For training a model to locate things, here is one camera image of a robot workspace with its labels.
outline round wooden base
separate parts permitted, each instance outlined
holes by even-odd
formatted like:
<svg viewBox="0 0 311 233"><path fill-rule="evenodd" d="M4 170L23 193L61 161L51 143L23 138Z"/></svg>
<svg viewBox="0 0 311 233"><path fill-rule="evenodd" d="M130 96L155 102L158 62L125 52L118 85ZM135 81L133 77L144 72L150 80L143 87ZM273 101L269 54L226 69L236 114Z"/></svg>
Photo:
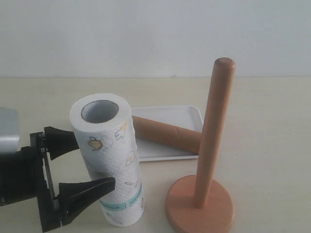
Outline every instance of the round wooden base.
<svg viewBox="0 0 311 233"><path fill-rule="evenodd" d="M195 175L176 181L166 196L166 214L177 233L227 233L234 217L234 207L228 191L213 180L207 204L195 208L193 195Z"/></svg>

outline white plastic tray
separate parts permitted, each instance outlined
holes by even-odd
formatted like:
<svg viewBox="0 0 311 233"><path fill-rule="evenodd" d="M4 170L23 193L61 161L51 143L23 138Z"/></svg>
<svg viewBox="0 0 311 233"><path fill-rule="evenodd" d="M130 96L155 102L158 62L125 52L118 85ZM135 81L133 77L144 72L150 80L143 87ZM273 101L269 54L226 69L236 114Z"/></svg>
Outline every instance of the white plastic tray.
<svg viewBox="0 0 311 233"><path fill-rule="evenodd" d="M199 132L202 132L203 128L200 110L190 105L132 108L132 115ZM136 143L141 162L198 158L195 153L151 141L137 139Z"/></svg>

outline beige table surface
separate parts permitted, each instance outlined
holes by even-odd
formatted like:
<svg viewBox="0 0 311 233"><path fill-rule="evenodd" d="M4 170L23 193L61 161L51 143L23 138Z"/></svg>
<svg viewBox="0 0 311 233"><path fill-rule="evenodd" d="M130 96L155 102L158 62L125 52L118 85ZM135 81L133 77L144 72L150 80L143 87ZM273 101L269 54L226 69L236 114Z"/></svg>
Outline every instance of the beige table surface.
<svg viewBox="0 0 311 233"><path fill-rule="evenodd" d="M195 105L205 112L209 78L0 79L0 106L19 111L20 146L45 126L70 130L69 111L80 98L115 93L132 107ZM231 233L311 232L311 78L236 78L215 179L235 203ZM165 197L178 178L195 174L196 160L140 163L143 217L119 228L98 203L55 233L172 233ZM80 152L51 163L59 182L88 181ZM0 207L1 233L41 232L36 199Z"/></svg>

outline paper towel sheet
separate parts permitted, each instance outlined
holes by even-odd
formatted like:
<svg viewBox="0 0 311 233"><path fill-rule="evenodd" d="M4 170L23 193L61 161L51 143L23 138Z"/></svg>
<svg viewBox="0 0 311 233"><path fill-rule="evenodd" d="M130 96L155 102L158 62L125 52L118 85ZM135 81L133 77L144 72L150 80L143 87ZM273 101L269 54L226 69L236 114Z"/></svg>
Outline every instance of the paper towel sheet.
<svg viewBox="0 0 311 233"><path fill-rule="evenodd" d="M106 219L116 226L134 224L144 198L129 104L113 94L91 95L73 105L70 120L91 179L116 179L115 190L100 199Z"/></svg>

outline white wall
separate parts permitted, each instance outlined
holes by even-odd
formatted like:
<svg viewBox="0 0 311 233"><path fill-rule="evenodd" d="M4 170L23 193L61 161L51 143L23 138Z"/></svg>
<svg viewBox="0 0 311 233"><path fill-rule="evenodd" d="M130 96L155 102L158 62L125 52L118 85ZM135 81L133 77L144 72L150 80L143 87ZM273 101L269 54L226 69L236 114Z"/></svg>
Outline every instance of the white wall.
<svg viewBox="0 0 311 233"><path fill-rule="evenodd" d="M0 0L1 77L311 75L309 0Z"/></svg>

